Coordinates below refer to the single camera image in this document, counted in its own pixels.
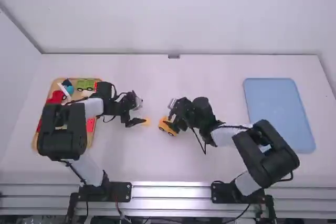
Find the wooden tray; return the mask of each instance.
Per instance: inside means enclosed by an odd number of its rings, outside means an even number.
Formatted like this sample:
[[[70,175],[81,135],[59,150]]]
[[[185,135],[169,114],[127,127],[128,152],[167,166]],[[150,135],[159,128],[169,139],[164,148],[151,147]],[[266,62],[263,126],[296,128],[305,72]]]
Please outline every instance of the wooden tray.
[[[63,82],[66,78],[57,78],[55,79],[49,89],[48,92],[48,96],[47,99],[51,97],[52,92],[55,90],[60,90],[60,87],[58,86],[57,83],[59,82]],[[78,100],[82,98],[81,92],[77,90],[77,81],[78,80],[82,80],[82,79],[93,79],[95,81],[101,81],[101,79],[97,79],[97,78],[68,78],[70,80],[70,82],[72,83],[73,87],[75,88],[75,91],[73,93],[73,95],[71,96],[72,100]],[[88,137],[88,145],[87,148],[90,148],[92,146],[92,142],[93,142],[93,136],[95,134],[95,128],[96,128],[96,118],[94,119],[89,119],[87,121],[87,137]],[[35,133],[34,137],[33,137],[33,141],[32,141],[32,148],[37,151],[37,136],[38,136],[38,132]]]

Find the black cable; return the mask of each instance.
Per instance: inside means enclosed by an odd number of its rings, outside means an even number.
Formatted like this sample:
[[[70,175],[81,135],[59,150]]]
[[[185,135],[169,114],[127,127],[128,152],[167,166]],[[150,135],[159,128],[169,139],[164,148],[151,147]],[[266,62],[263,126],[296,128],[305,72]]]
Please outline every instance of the black cable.
[[[108,123],[108,122],[111,122],[113,119],[115,119],[116,118],[116,116],[114,115],[110,120],[108,120],[108,121],[105,121],[105,116],[103,115],[103,122],[104,123]]]
[[[222,222],[222,224],[230,223],[230,222],[232,222],[232,221],[235,221],[235,220],[239,219],[241,216],[243,216],[243,214],[248,210],[248,208],[249,208],[250,206],[251,206],[251,204],[248,204],[247,207],[244,209],[244,211],[241,212],[240,215],[238,215],[236,218],[233,218],[233,219],[231,219],[231,220]]]
[[[287,181],[292,181],[294,178],[294,174],[293,171],[290,172],[290,178],[283,178],[281,180],[279,180],[278,182],[287,182]]]
[[[206,143],[204,143],[204,147],[203,147],[203,145],[201,144],[201,140],[199,140],[199,138],[198,138],[198,136],[197,136],[194,128],[190,127],[190,129],[194,132],[194,134],[195,134],[195,136],[197,138],[197,141],[198,141],[198,143],[200,144],[200,146],[202,148],[202,151],[203,151],[204,155],[206,155]]]
[[[150,218],[151,217],[148,217],[147,220],[143,224],[146,224],[149,221]]]
[[[72,163],[68,162],[68,161],[64,161],[64,160],[58,160],[58,162],[60,163],[65,163],[67,167],[70,167],[70,169],[77,175],[77,177],[79,177],[80,181],[84,184],[84,185],[88,185],[85,181],[85,179],[83,179],[83,177],[76,171],[76,169],[72,166]]]
[[[242,125],[221,125],[217,128],[234,128],[234,129],[240,129],[240,130],[249,130],[249,127],[245,127]]]

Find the blue mat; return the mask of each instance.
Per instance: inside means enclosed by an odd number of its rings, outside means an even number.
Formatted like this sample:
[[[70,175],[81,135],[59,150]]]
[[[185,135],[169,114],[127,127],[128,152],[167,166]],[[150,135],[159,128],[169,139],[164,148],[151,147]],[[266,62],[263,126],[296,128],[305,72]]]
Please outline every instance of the blue mat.
[[[251,123],[268,120],[298,153],[312,153],[315,140],[295,82],[288,78],[248,78],[244,81]]]

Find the white table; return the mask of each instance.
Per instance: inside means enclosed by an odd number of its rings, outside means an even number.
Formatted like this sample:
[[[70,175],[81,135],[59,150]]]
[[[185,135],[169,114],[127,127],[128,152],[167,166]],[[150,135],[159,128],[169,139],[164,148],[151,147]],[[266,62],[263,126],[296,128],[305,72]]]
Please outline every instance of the white table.
[[[248,123],[244,79],[292,78],[317,147],[312,154],[299,155],[294,181],[278,183],[269,192],[276,198],[279,216],[336,217],[336,101],[314,55],[45,56],[0,163],[0,191],[15,196],[2,199],[0,214],[64,214],[69,194],[76,191],[75,175],[30,146],[49,86],[57,77],[99,77],[114,83],[118,92],[134,89],[144,99],[144,107],[133,115],[149,117],[150,127],[126,129],[118,119],[99,121],[89,151],[111,180],[135,185],[131,202],[122,204],[128,214],[228,217],[245,206],[212,204],[208,186],[217,179],[229,182],[245,170],[237,150],[209,147],[204,156],[190,131],[172,138],[159,131],[157,123],[169,112],[170,99],[182,96],[207,96],[218,119]],[[79,212],[84,211],[79,204]],[[90,204],[90,214],[116,211],[114,204],[97,202]],[[252,215],[248,211],[244,216]]]

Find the orange toy piece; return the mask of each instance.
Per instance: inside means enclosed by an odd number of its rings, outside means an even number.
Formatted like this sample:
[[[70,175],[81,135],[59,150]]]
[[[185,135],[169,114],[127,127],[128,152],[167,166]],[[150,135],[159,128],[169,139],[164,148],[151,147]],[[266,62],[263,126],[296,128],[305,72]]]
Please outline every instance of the orange toy piece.
[[[169,126],[164,121],[170,122],[168,120],[168,116],[164,116],[160,119],[160,121],[159,121],[160,131],[168,132],[168,134],[170,136],[177,136],[177,133],[175,131],[173,131],[171,128],[169,128]]]

